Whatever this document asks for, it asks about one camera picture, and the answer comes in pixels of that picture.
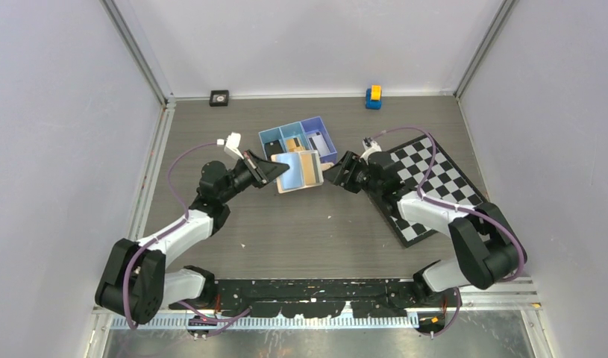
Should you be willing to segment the beige leather card holder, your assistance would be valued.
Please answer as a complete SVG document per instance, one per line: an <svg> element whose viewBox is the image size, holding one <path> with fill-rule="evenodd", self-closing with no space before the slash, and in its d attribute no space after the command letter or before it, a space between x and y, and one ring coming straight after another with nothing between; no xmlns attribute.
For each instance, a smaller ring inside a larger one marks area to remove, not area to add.
<svg viewBox="0 0 608 358"><path fill-rule="evenodd" d="M321 156L318 153L319 159L319 175L320 182L313 186L305 186L304 178L302 175L302 167L301 167L301 154L311 153L316 150L307 150L307 151L299 151L299 152L288 152L282 154L273 155L271 160L279 163L289 164L290 170L282 174L275 181L277 184L277 191L280 194L293 192L301 189L309 189L317 186L321 186L324 183L323 171L330 166L334 165L333 162L323 163L321 161Z"/></svg>

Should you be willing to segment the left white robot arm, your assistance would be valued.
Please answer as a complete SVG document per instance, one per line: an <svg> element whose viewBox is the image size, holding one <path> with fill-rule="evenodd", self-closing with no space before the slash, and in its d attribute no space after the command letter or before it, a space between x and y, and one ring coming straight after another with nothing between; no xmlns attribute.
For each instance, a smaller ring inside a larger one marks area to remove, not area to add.
<svg viewBox="0 0 608 358"><path fill-rule="evenodd" d="M167 268L224 226L232 198L250 186L265 187L289 168L252 151L238 155L231 169L218 160L204 164L197 196L186 213L150 236L137 241L120 239L113 245L95 291L95 303L123 315L130 327L146 324L160 308L185 300L199 309L210 307L216 289L207 283L212 277L208 271L187 266L168 273Z"/></svg>

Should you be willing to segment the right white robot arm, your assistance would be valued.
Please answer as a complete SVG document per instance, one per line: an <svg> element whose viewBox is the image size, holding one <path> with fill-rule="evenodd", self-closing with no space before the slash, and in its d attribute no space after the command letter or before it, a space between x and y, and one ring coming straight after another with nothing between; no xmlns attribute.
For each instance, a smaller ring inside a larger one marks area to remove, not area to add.
<svg viewBox="0 0 608 358"><path fill-rule="evenodd" d="M414 274L413 296L418 303L432 306L445 290L461 286L488 289L522 273L526 253L499 207L489 202L473 207L431 198L402 180L396 166L391 154L384 151L365 158L349 151L323 175L349 192L373 195L385 214L422 224L451 239L453 258L436 261Z"/></svg>

